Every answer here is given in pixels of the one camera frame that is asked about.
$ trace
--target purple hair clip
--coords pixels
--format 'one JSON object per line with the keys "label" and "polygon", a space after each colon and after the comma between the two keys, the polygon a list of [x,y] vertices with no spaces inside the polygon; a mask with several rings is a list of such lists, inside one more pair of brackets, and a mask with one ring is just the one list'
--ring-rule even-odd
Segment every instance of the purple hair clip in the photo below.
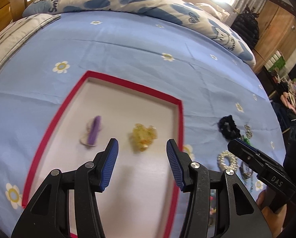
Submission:
{"label": "purple hair clip", "polygon": [[98,115],[87,124],[87,133],[80,139],[84,145],[94,147],[100,131],[101,116]]}

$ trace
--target wooden cabinet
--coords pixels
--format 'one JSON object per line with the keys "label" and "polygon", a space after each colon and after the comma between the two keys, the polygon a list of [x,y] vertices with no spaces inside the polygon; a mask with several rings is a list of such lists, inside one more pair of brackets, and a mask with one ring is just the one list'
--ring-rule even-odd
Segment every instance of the wooden cabinet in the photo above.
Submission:
{"label": "wooden cabinet", "polygon": [[296,19],[293,18],[287,30],[287,33],[285,33],[284,38],[278,47],[278,50],[282,53],[284,60],[287,61],[295,49],[296,49]]}
{"label": "wooden cabinet", "polygon": [[256,59],[253,69],[255,73],[260,72],[277,50],[288,60],[296,49],[296,19],[284,8],[267,1],[257,22],[260,38],[253,51]]}
{"label": "wooden cabinet", "polygon": [[270,23],[276,14],[279,6],[271,1],[266,1],[266,4],[259,14],[258,27],[259,27],[259,37],[263,35],[266,29],[270,26]]}
{"label": "wooden cabinet", "polygon": [[259,53],[257,53],[255,49],[252,52],[256,59],[256,64],[252,70],[255,74],[258,74],[261,71],[262,67],[265,65],[265,60],[259,55]]}

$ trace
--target metal screw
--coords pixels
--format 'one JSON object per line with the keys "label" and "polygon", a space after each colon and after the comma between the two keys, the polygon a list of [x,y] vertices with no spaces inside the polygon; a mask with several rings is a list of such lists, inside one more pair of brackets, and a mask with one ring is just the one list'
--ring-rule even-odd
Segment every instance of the metal screw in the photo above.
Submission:
{"label": "metal screw", "polygon": [[94,166],[94,163],[93,162],[87,162],[86,164],[85,164],[85,167],[86,168],[92,168]]}
{"label": "metal screw", "polygon": [[192,166],[193,168],[199,168],[199,167],[200,167],[200,164],[199,164],[198,162],[192,162],[192,163],[191,163],[191,166]]}
{"label": "metal screw", "polygon": [[54,169],[51,171],[52,176],[57,176],[59,173],[60,173],[60,171],[58,169]]}
{"label": "metal screw", "polygon": [[234,171],[232,169],[226,169],[225,172],[229,175],[232,176],[234,174]]}

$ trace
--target jewelry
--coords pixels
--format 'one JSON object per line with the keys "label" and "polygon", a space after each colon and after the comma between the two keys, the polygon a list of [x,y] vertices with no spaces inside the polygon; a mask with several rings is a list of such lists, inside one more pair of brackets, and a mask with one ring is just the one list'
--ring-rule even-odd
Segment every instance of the jewelry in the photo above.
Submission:
{"label": "jewelry", "polygon": [[246,130],[246,137],[251,139],[253,137],[253,133],[251,132],[251,128],[246,124],[244,125],[245,130]]}
{"label": "jewelry", "polygon": [[145,151],[156,138],[156,128],[151,125],[146,128],[144,125],[136,123],[132,130],[132,140],[139,151]]}
{"label": "jewelry", "polygon": [[[225,158],[227,158],[229,166],[225,164]],[[225,150],[221,154],[218,154],[217,165],[222,172],[226,169],[232,169],[234,172],[236,172],[238,169],[237,157],[228,150]]]}
{"label": "jewelry", "polygon": [[251,146],[251,143],[249,142],[249,139],[247,137],[244,137],[244,135],[241,136],[240,138],[242,141],[244,141],[246,144]]}
{"label": "jewelry", "polygon": [[101,130],[101,116],[88,121],[86,124],[86,132],[80,138],[80,143],[86,146],[95,147],[98,133]]}
{"label": "jewelry", "polygon": [[241,172],[242,179],[244,180],[244,185],[247,186],[247,180],[251,179],[251,187],[249,192],[252,193],[254,189],[254,180],[253,180],[253,173],[254,171],[248,167],[246,163],[242,161],[241,166],[239,167],[239,171]]}
{"label": "jewelry", "polygon": [[240,130],[236,127],[231,115],[221,118],[218,122],[218,128],[227,140],[233,140],[241,137]]}
{"label": "jewelry", "polygon": [[241,172],[243,180],[249,179],[254,173],[254,171],[250,169],[244,161],[242,161],[239,171]]}

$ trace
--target black scrunchie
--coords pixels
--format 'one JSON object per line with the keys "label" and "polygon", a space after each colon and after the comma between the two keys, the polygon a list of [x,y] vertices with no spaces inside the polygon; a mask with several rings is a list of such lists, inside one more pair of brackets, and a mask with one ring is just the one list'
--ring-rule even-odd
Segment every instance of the black scrunchie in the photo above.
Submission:
{"label": "black scrunchie", "polygon": [[241,137],[240,130],[237,129],[236,124],[231,115],[224,116],[218,122],[220,132],[227,140],[233,140]]}

